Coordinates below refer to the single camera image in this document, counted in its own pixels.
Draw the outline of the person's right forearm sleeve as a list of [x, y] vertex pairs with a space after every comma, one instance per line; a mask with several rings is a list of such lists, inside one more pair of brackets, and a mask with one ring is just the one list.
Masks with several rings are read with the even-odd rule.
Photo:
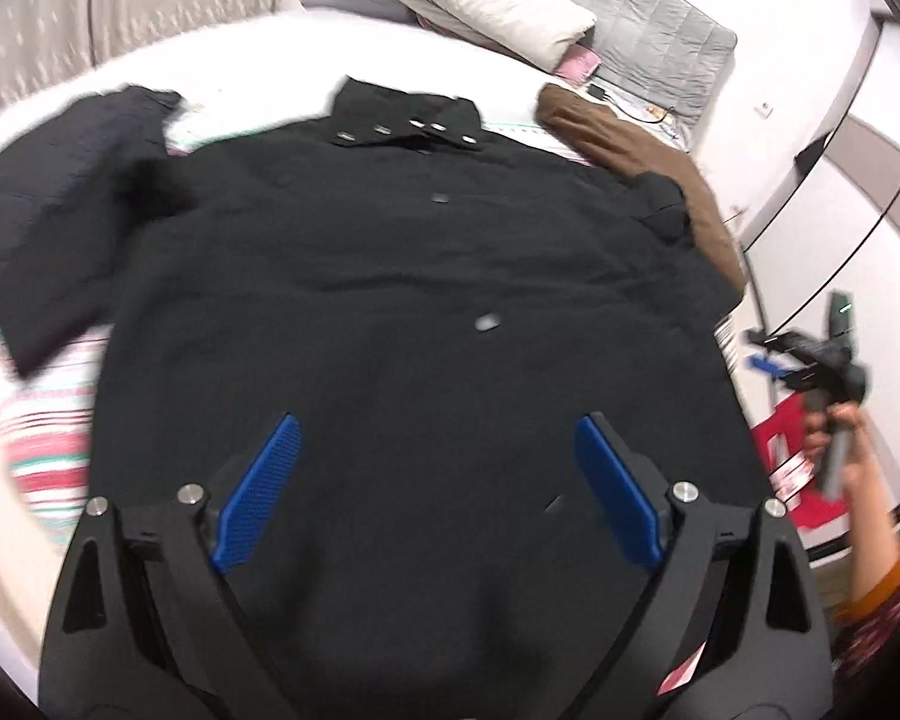
[[837, 688], [862, 682], [900, 628], [900, 536], [873, 457], [845, 468], [850, 578], [832, 660]]

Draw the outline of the person's right hand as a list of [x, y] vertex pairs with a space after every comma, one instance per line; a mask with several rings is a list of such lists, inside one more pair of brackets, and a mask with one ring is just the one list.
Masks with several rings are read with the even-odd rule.
[[825, 500], [852, 500], [881, 479], [870, 422], [855, 401], [806, 410], [802, 449], [813, 461], [816, 488]]

